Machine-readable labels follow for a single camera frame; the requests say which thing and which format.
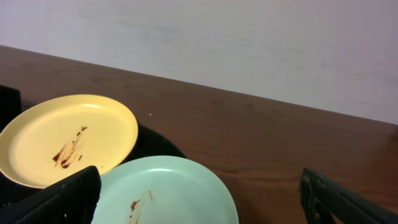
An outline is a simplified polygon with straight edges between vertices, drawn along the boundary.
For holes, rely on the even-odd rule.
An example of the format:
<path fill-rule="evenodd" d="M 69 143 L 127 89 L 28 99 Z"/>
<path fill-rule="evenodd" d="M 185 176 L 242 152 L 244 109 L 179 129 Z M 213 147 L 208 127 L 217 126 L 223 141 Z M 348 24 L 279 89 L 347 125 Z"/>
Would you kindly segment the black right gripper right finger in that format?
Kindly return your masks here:
<path fill-rule="evenodd" d="M 308 223 L 395 224 L 397 214 L 361 197 L 316 170 L 304 168 L 299 195 Z"/>

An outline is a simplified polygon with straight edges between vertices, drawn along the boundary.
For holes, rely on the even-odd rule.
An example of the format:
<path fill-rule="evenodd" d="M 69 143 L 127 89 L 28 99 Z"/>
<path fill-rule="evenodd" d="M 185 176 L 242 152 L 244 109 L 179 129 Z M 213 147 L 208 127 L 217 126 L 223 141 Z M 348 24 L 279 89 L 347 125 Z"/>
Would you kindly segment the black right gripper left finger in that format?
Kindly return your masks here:
<path fill-rule="evenodd" d="M 1 209 L 1 223 L 91 223 L 101 179 L 88 166 L 31 196 Z"/>

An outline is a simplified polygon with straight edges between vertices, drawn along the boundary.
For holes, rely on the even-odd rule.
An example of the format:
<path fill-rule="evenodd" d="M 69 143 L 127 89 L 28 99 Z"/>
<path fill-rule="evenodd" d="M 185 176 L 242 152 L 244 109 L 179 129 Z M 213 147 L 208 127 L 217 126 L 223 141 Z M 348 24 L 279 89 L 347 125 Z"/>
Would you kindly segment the yellow plate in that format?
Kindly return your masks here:
<path fill-rule="evenodd" d="M 45 101 L 1 132 L 1 174 L 44 189 L 88 166 L 105 174 L 130 154 L 139 132 L 133 112 L 98 95 Z"/>

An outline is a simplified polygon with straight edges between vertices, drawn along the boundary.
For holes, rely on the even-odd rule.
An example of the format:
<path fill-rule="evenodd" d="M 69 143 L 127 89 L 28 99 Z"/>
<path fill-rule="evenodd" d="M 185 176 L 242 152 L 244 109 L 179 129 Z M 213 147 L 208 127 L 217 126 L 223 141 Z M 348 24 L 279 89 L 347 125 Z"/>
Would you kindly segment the mint green plate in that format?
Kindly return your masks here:
<path fill-rule="evenodd" d="M 93 223 L 239 223 L 225 184 L 189 159 L 136 159 L 104 174 L 101 182 Z"/>

